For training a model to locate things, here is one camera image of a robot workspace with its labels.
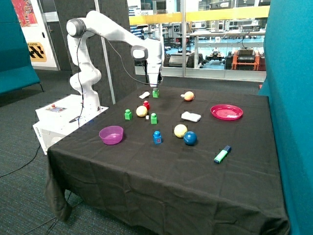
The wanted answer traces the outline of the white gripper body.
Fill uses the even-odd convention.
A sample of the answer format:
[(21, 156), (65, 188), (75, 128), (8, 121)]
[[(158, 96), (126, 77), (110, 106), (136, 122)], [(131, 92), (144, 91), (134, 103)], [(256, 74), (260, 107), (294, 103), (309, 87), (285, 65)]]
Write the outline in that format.
[(161, 64), (148, 64), (147, 75), (150, 87), (157, 87), (162, 82), (161, 70)]

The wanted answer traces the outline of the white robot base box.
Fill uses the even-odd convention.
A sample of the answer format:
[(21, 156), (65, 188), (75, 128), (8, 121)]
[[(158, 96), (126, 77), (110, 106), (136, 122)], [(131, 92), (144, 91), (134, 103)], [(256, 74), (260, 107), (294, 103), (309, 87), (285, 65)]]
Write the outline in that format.
[(39, 121), (33, 129), (44, 154), (49, 147), (108, 109), (101, 106), (87, 110), (82, 104), (80, 95), (71, 94), (36, 110)]

